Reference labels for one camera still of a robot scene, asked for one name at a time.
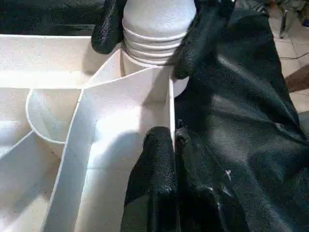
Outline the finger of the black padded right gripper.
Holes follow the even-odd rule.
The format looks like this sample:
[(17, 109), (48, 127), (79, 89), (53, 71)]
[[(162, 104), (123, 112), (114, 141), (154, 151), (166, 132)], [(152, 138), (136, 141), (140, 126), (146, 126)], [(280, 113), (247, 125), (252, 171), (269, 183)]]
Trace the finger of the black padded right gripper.
[(195, 6), (197, 15), (173, 56), (178, 80), (191, 76), (212, 51), (233, 12), (232, 0), (196, 0)]
[(109, 54), (123, 40), (123, 15), (126, 0), (106, 0), (96, 23), (92, 37), (92, 48), (100, 54)]

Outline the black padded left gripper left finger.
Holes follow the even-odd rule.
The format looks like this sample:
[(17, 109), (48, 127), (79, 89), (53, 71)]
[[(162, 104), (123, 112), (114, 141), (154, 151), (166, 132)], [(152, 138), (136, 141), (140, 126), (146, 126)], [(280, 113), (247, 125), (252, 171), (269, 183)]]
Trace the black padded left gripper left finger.
[(127, 184), (122, 232), (175, 232), (178, 228), (177, 179), (169, 128), (153, 127)]

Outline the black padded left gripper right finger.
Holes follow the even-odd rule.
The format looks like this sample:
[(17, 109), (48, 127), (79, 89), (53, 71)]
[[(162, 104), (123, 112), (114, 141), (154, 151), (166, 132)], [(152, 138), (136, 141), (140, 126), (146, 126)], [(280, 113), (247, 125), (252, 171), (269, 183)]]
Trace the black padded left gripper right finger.
[(176, 168), (182, 232), (248, 232), (231, 181), (201, 136), (176, 131)]

